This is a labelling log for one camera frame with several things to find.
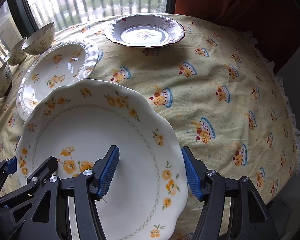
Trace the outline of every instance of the white plate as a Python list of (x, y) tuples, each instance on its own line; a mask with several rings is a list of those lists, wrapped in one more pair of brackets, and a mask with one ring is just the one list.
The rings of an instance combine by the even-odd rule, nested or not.
[(126, 15), (105, 28), (107, 39), (129, 47), (161, 47), (180, 41), (185, 30), (177, 21), (158, 14)]
[(185, 165), (171, 125), (134, 90), (91, 79), (55, 89), (23, 126), (19, 182), (50, 155), (59, 159), (60, 178), (75, 176), (111, 145), (119, 147), (119, 164), (105, 201), (96, 202), (106, 238), (169, 239), (187, 201)]
[(60, 42), (48, 49), (26, 72), (19, 87), (17, 111), (25, 121), (52, 90), (87, 78), (96, 66), (97, 44), (89, 39)]

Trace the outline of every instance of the metal bolt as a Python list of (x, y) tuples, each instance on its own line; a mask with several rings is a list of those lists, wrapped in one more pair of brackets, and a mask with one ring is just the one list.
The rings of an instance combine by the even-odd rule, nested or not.
[(246, 177), (246, 176), (243, 176), (242, 177), (242, 181), (245, 182), (245, 183), (248, 183), (249, 182), (249, 178)]
[(58, 177), (57, 176), (52, 176), (50, 177), (50, 182), (56, 182), (58, 180)]
[(84, 174), (85, 176), (89, 176), (89, 175), (92, 174), (92, 170), (85, 170), (85, 171), (83, 172), (83, 174)]
[(215, 171), (215, 170), (208, 170), (207, 171), (207, 174), (209, 175), (209, 176), (216, 176), (216, 174), (217, 174), (217, 172)]

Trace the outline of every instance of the scalloped plate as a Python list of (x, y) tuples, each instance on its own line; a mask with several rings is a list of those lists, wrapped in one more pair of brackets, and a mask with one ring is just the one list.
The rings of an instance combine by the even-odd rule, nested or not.
[[(26, 120), (17, 147), (20, 185), (50, 155), (61, 179), (103, 158), (111, 145), (120, 160), (103, 200), (96, 202), (108, 240), (171, 237), (188, 196), (177, 137), (138, 92), (83, 79), (55, 89)], [(72, 238), (79, 239), (70, 205)]]
[(159, 14), (125, 15), (105, 28), (106, 38), (128, 47), (162, 47), (174, 44), (185, 36), (177, 21)]
[(86, 38), (60, 42), (44, 52), (20, 84), (16, 101), (20, 118), (25, 121), (55, 88), (87, 78), (96, 66), (98, 55), (97, 44)]

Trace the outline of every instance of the plate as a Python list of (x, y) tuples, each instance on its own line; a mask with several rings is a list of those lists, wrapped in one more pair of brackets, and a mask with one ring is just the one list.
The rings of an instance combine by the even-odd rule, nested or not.
[[(109, 192), (96, 202), (108, 240), (167, 240), (186, 205), (186, 171), (177, 137), (147, 100), (120, 85), (83, 79), (55, 89), (26, 120), (17, 147), (20, 185), (46, 158), (61, 179), (103, 158), (111, 145), (120, 160)], [(69, 207), (73, 239), (74, 207)]]
[(25, 121), (36, 105), (59, 86), (87, 78), (99, 55), (89, 39), (64, 41), (44, 52), (26, 72), (19, 87), (17, 111)]
[(162, 47), (185, 36), (177, 21), (158, 14), (126, 15), (112, 21), (104, 30), (106, 38), (129, 47)]

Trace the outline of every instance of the yellow tablecloth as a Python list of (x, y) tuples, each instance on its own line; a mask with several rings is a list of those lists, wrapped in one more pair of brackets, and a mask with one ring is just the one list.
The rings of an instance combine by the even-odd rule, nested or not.
[[(140, 92), (170, 122), (181, 147), (189, 146), (197, 159), (224, 177), (249, 176), (268, 203), (289, 180), (297, 162), (296, 137), (278, 85), (239, 32), (192, 17), (168, 17), (183, 25), (186, 36), (163, 48), (111, 43), (102, 31), (112, 18), (62, 30), (54, 44), (78, 37), (96, 41), (100, 53), (90, 78)], [(20, 66), (11, 67), (12, 90), (0, 99), (0, 160), (16, 153), (23, 126), (16, 95), (34, 58), (28, 55)], [(168, 101), (164, 91), (171, 93)], [(16, 188), (13, 175), (2, 194)], [(192, 237), (201, 208), (189, 191), (171, 239)], [(226, 232), (229, 210), (227, 199), (220, 233)]]

